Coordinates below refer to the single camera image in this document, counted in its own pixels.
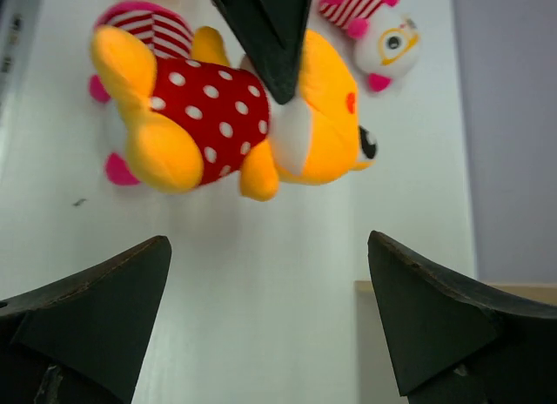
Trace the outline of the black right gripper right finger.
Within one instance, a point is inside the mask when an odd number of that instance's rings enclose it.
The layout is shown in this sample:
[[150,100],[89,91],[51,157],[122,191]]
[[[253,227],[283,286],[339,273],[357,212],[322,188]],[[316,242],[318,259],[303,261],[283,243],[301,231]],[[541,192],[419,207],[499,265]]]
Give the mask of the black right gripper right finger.
[[554,403],[556,307],[371,232],[368,262],[399,394],[411,403]]

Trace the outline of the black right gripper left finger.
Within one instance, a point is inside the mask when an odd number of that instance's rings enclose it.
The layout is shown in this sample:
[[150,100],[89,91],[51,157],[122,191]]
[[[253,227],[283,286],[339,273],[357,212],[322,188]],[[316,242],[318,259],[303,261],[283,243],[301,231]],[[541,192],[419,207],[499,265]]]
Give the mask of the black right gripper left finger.
[[3,403],[129,403],[171,263],[156,236],[1,302]]

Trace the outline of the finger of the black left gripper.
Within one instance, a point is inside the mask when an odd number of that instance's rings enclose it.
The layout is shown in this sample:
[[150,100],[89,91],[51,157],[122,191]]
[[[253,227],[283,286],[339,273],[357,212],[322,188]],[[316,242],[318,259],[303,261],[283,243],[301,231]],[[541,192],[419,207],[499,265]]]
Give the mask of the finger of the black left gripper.
[[212,0],[278,104],[294,96],[312,0]]

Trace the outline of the orange bear polka dot toy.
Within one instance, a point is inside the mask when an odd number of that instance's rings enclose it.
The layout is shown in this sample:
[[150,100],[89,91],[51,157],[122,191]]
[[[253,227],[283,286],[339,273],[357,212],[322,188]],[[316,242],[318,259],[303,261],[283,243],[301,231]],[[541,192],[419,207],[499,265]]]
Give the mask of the orange bear polka dot toy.
[[97,27],[91,61],[110,96],[109,180],[182,193],[239,175],[272,199],[281,183],[324,185],[369,167],[375,137],[358,119],[358,86],[338,52],[308,30],[295,96],[278,112],[260,79],[232,68],[219,33],[199,29],[189,58],[158,57],[130,32]]

